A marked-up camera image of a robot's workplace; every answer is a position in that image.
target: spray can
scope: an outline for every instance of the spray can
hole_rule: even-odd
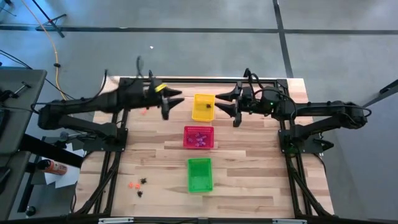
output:
[[[43,159],[37,163],[37,168],[42,172],[63,175],[68,171],[68,167],[60,162],[55,162],[51,159]]]

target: wood plank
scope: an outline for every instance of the wood plank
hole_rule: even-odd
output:
[[[296,102],[308,101],[302,79],[288,79],[288,84]],[[107,81],[104,91],[116,87],[117,84]],[[185,101],[173,108],[168,121],[162,120],[158,108],[149,109],[145,115],[142,110],[129,113],[129,137],[119,165],[112,216],[292,218],[286,163],[277,137],[279,122],[270,116],[244,113],[240,127],[234,128],[233,119],[218,108],[212,122],[194,121],[194,94],[224,93],[231,91],[234,84],[169,83],[169,87],[182,90]],[[94,121],[106,123],[111,117],[96,112]],[[296,119],[298,124],[311,122],[309,117]],[[187,125],[213,126],[214,149],[184,149],[183,128]],[[85,159],[76,190],[76,210],[98,185],[103,157],[104,152],[94,152]],[[214,187],[211,192],[190,194],[187,159],[198,157],[211,158]],[[303,164],[308,187],[324,208],[333,213],[322,164],[313,155],[303,155]],[[147,183],[141,185],[144,194],[139,198],[137,190],[127,186],[141,178],[146,178]],[[297,192],[304,211],[301,190]]]

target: gray table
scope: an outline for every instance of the gray table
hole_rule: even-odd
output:
[[[15,91],[24,81],[32,88],[21,93],[18,99],[8,99],[6,106],[25,108],[30,110],[30,105],[36,103],[43,87],[45,70],[0,70],[0,89]],[[0,220],[8,218],[18,192],[19,185],[25,173],[25,167],[29,161],[30,152],[18,152],[19,143],[25,133],[32,113],[23,110],[10,112],[7,122],[7,131],[0,137],[0,166],[11,168],[4,192],[0,194]]]

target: white paper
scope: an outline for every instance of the white paper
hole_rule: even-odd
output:
[[[84,155],[84,150],[82,149],[74,151],[72,148],[72,143],[67,144],[66,151],[72,152],[81,157],[83,157]],[[79,179],[80,169],[70,165],[66,166],[68,167],[68,170],[67,173],[63,175],[44,173],[46,184],[51,184],[55,182],[56,189],[75,184]]]

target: plastic basket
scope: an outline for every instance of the plastic basket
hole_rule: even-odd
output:
[[[214,128],[211,126],[185,126],[183,146],[186,149],[212,149]]]
[[[213,121],[215,95],[195,94],[193,97],[192,119],[195,121]]]
[[[209,192],[213,190],[213,174],[211,171],[211,159],[188,160],[188,191]]]

